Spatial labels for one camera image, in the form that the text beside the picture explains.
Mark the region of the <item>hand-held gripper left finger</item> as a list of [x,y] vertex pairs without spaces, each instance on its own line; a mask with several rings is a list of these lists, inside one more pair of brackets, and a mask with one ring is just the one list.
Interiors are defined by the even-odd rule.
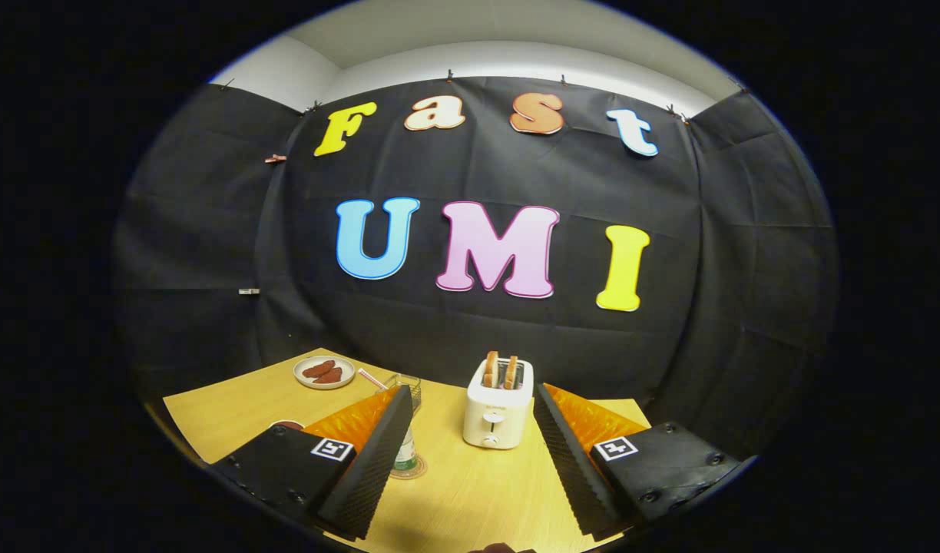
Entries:
[[305,429],[274,424],[210,469],[292,524],[363,539],[412,413],[409,386],[393,386]]

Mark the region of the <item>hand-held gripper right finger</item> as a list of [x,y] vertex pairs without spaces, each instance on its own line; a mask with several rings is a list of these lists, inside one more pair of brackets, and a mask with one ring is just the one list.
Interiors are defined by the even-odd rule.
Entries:
[[548,384],[535,418],[580,531],[596,540],[666,524],[753,465],[680,423],[646,427]]

